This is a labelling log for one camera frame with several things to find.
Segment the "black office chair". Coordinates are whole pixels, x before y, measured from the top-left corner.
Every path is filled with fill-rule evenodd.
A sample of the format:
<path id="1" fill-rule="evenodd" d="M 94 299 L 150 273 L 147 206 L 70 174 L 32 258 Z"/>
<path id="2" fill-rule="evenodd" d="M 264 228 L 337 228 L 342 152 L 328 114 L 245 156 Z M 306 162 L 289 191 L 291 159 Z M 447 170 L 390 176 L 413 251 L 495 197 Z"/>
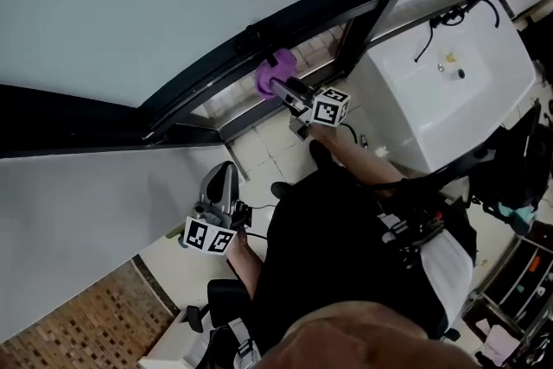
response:
<path id="1" fill-rule="evenodd" d="M 207 303 L 188 305 L 182 323 L 197 334 L 207 333 L 210 340 L 253 342 L 251 326 L 253 303 L 245 285 L 236 279 L 214 279 L 207 284 Z M 230 323 L 241 321 L 245 332 L 236 337 Z"/>

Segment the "black backpack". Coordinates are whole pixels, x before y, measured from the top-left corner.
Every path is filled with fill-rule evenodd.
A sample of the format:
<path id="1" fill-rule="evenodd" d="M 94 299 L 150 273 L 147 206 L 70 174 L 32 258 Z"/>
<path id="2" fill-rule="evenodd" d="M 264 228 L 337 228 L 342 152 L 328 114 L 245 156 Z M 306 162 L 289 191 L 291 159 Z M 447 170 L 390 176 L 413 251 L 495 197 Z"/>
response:
<path id="1" fill-rule="evenodd" d="M 498 128 L 490 141 L 494 157 L 469 176 L 470 196 L 485 212 L 500 219 L 498 204 L 538 209 L 553 165 L 553 129 L 540 123 L 542 106 L 535 101 L 511 129 Z"/>

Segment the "person's right forearm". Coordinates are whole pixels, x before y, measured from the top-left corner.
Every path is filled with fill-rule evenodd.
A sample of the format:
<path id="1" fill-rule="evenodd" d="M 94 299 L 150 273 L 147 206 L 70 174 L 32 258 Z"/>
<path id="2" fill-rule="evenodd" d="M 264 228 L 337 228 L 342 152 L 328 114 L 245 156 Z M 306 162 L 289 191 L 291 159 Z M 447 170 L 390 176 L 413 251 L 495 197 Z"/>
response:
<path id="1" fill-rule="evenodd" d="M 321 142 L 362 185 L 375 186 L 405 179 L 391 163 L 343 137 L 336 128 L 311 124 L 309 135 Z"/>

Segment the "white cabinet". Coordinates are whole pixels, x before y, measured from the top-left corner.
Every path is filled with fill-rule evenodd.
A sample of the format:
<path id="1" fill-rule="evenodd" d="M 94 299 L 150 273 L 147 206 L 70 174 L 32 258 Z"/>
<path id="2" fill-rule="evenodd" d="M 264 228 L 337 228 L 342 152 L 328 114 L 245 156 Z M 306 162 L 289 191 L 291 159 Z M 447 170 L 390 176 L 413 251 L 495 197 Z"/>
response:
<path id="1" fill-rule="evenodd" d="M 209 307 L 188 306 L 152 349 L 140 369 L 255 369 L 257 344 L 241 319 L 215 327 Z"/>

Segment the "black window frame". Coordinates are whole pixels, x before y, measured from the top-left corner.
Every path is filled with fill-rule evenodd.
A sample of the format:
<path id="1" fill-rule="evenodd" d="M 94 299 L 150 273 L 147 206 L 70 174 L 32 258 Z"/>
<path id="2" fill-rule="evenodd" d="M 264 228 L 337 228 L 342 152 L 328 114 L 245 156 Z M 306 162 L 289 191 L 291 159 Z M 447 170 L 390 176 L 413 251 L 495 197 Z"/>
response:
<path id="1" fill-rule="evenodd" d="M 399 0 L 300 0 L 258 22 L 275 53 L 348 24 L 326 84 L 346 77 L 384 35 Z M 421 0 L 430 14 L 479 0 Z M 0 158 L 201 146 L 225 141 L 181 120 L 264 61 L 245 28 L 178 73 L 139 106 L 0 85 Z"/>

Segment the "person's black clothing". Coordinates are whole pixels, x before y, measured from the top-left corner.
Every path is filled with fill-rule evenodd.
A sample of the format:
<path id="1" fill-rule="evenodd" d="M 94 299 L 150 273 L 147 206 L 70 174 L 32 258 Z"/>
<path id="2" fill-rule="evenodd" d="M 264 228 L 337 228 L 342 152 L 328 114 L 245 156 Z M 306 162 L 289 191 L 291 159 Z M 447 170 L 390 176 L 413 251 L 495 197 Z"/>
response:
<path id="1" fill-rule="evenodd" d="M 449 205 L 438 207 L 472 259 L 476 232 Z M 301 317 L 338 302 L 376 302 L 420 326 L 430 339 L 447 318 L 421 259 L 406 270 L 382 241 L 385 225 L 372 191 L 341 166 L 317 170 L 277 203 L 253 298 L 251 335 L 269 351 Z"/>

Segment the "person's left forearm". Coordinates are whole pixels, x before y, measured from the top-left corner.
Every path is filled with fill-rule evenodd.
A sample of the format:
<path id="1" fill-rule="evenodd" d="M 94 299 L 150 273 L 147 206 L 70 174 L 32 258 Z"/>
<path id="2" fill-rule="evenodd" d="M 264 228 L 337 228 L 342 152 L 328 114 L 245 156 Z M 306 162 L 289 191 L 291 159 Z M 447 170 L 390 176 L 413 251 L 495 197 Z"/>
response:
<path id="1" fill-rule="evenodd" d="M 250 247 L 246 231 L 236 233 L 226 250 L 226 258 L 253 299 L 264 263 Z"/>

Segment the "metal shelf rack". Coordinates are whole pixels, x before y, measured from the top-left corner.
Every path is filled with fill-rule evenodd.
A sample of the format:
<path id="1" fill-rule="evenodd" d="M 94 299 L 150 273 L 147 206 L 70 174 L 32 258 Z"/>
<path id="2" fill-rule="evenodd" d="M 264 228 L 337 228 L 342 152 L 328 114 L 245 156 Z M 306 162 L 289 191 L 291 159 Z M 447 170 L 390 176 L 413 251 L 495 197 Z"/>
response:
<path id="1" fill-rule="evenodd" d="M 553 369 L 553 225 L 537 221 L 517 235 L 471 294 L 462 320 L 484 344 L 475 326 L 483 319 L 520 341 L 502 366 L 478 350 L 485 369 Z"/>

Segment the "pink cloth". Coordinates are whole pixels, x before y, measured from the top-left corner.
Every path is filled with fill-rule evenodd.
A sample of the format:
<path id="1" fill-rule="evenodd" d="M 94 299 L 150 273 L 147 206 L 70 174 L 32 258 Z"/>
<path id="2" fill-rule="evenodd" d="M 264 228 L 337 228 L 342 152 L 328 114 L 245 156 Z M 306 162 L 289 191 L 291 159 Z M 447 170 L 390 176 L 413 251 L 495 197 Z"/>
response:
<path id="1" fill-rule="evenodd" d="M 486 335 L 482 354 L 496 366 L 502 366 L 520 345 L 520 341 L 499 324 L 491 326 L 487 319 L 483 319 L 477 321 L 475 326 Z"/>

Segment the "black shoe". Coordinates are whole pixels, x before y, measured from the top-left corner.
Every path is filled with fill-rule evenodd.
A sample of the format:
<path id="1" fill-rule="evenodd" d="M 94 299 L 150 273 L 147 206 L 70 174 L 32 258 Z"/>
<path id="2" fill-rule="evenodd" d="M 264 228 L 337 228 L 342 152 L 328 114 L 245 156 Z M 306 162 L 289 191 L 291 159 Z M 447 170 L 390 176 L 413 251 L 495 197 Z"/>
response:
<path id="1" fill-rule="evenodd" d="M 318 169 L 325 169 L 334 163 L 330 151 L 315 139 L 309 142 L 308 151 Z"/>
<path id="2" fill-rule="evenodd" d="M 292 189 L 292 185 L 284 181 L 273 182 L 270 186 L 270 191 L 273 196 L 281 200 Z"/>

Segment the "teal cloth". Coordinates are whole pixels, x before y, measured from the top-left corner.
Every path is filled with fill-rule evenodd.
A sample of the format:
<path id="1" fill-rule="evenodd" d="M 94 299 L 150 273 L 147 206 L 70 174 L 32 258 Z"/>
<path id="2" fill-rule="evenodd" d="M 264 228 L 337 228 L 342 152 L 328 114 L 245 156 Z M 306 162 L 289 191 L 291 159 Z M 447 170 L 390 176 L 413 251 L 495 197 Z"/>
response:
<path id="1" fill-rule="evenodd" d="M 537 209 L 533 205 L 512 209 L 499 203 L 498 210 L 500 218 L 520 236 L 528 234 L 537 217 Z"/>

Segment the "purple cleaning cloth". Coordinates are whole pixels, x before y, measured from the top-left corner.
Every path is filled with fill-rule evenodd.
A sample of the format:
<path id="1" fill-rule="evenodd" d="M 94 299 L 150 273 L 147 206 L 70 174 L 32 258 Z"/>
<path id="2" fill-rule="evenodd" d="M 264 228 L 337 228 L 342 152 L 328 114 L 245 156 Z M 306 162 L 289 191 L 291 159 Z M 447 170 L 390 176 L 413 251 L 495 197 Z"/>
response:
<path id="1" fill-rule="evenodd" d="M 287 79 L 296 75 L 297 59 L 287 48 L 278 49 L 268 59 L 264 60 L 255 71 L 255 86 L 258 95 L 262 99 L 273 99 L 276 94 L 273 92 L 271 82 Z"/>

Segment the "black chest harness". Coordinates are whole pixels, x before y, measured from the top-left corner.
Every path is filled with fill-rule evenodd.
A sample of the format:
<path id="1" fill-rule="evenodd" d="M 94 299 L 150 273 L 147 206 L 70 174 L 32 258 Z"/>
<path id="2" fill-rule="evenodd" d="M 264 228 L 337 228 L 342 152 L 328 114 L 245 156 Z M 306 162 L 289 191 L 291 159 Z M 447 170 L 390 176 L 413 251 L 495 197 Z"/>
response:
<path id="1" fill-rule="evenodd" d="M 444 229 L 442 211 L 425 207 L 408 208 L 399 216 L 381 214 L 379 219 L 386 227 L 383 243 L 397 255 L 406 270 L 420 261 L 422 247 Z"/>

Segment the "white fabric pouch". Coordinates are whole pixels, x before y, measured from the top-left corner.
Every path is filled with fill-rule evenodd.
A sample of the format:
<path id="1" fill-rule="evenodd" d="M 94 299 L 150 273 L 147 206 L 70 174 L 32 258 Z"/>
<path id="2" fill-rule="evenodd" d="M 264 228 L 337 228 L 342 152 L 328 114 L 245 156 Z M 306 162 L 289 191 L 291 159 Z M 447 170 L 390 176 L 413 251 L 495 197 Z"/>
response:
<path id="1" fill-rule="evenodd" d="M 461 244 L 443 230 L 420 250 L 429 283 L 443 306 L 446 330 L 459 316 L 470 292 L 474 265 Z"/>

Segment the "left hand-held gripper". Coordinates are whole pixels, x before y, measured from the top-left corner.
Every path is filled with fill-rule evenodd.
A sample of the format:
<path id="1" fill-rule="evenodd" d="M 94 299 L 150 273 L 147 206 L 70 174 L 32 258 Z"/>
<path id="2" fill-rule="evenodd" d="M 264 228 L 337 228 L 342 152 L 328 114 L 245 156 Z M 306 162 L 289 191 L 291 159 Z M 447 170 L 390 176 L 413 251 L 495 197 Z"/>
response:
<path id="1" fill-rule="evenodd" d="M 185 221 L 184 247 L 205 254 L 226 254 L 237 233 L 251 226 L 253 208 L 239 200 L 238 188 L 238 169 L 233 162 L 207 173 L 193 215 Z"/>

